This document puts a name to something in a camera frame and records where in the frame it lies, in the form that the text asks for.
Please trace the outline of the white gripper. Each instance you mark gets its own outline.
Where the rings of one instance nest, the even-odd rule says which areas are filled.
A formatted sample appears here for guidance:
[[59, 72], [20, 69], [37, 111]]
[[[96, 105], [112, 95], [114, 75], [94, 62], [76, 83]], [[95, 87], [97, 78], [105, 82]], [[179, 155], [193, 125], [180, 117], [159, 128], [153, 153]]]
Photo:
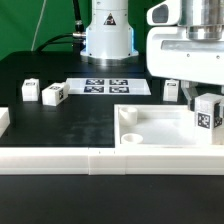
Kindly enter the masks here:
[[[146, 40], [147, 68], [152, 76], [181, 82], [188, 109], [194, 110], [198, 83], [224, 85], [223, 38], [192, 41], [183, 27], [152, 28]], [[224, 118], [224, 99], [215, 105], [215, 114]]]

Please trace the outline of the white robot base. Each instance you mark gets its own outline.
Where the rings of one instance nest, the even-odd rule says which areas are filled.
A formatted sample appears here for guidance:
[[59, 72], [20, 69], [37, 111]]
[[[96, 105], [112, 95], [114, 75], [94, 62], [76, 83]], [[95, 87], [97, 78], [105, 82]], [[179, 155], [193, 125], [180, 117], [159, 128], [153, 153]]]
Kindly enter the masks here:
[[92, 0], [92, 20], [81, 59], [108, 66], [134, 61], [138, 55], [128, 22], [128, 0]]

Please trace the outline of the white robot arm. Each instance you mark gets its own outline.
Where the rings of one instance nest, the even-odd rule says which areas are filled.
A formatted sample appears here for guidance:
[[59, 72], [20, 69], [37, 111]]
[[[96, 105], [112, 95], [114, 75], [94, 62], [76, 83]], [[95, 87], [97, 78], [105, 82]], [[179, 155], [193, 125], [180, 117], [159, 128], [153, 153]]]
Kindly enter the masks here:
[[224, 0], [164, 0], [147, 12], [151, 75], [177, 79], [187, 99], [195, 85], [220, 85], [224, 93]]

